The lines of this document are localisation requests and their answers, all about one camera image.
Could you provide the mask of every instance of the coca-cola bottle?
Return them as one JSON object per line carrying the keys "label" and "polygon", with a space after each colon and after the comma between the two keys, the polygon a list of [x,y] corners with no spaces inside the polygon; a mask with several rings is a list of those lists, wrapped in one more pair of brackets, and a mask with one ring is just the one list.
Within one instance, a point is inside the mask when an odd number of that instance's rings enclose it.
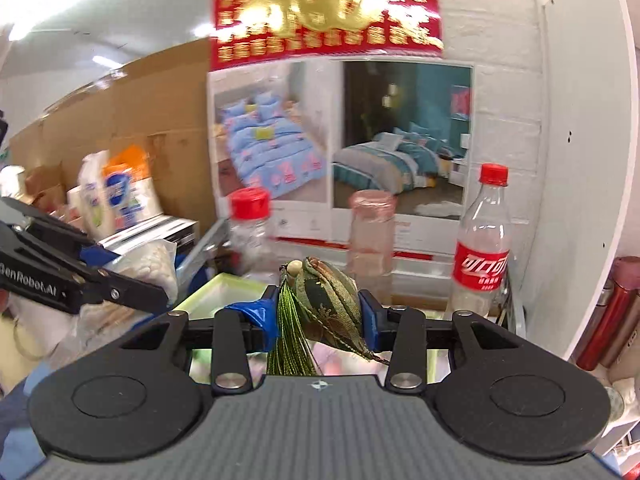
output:
{"label": "coca-cola bottle", "polygon": [[483,164],[482,187],[460,221],[446,317],[456,310],[487,316],[507,267],[511,219],[504,203],[509,169]]}

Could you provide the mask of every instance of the metal screw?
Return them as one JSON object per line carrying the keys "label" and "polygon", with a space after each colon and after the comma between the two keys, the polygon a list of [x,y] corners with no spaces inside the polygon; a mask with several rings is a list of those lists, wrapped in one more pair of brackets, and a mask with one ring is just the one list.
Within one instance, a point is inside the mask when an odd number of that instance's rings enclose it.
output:
{"label": "metal screw", "polygon": [[216,377],[216,385],[225,390],[237,390],[246,384],[246,377],[235,372],[220,374]]}
{"label": "metal screw", "polygon": [[402,372],[391,377],[391,384],[402,390],[410,390],[417,388],[422,384],[422,379],[411,372]]}

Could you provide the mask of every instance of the red and gold banner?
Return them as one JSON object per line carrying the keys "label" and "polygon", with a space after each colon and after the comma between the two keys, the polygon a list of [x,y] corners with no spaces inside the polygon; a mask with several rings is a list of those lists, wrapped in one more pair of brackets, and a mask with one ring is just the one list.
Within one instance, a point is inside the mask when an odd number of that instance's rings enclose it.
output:
{"label": "red and gold banner", "polygon": [[442,53],[438,0],[214,0],[212,70],[309,54]]}

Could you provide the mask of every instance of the black circular cover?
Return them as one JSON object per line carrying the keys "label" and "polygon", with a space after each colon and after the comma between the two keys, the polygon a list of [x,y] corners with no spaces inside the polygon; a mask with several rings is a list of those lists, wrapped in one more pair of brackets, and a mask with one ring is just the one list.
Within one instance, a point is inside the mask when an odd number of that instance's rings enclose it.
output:
{"label": "black circular cover", "polygon": [[202,398],[183,371],[145,350],[121,359],[94,355],[34,390],[29,416],[45,451],[86,462],[133,460],[169,446],[196,422]]}
{"label": "black circular cover", "polygon": [[440,383],[436,409],[461,442],[507,460],[549,462],[600,435],[609,416],[604,388],[536,350],[481,351]]}

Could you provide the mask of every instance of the gray ribbed surface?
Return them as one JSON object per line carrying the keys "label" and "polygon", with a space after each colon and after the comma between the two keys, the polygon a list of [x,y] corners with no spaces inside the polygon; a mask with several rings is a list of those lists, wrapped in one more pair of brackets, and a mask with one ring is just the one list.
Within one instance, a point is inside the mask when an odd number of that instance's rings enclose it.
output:
{"label": "gray ribbed surface", "polygon": [[31,480],[589,480],[616,476],[594,457],[514,465],[453,440],[421,400],[386,393],[373,376],[268,377],[218,400],[187,439],[117,465],[50,458]]}

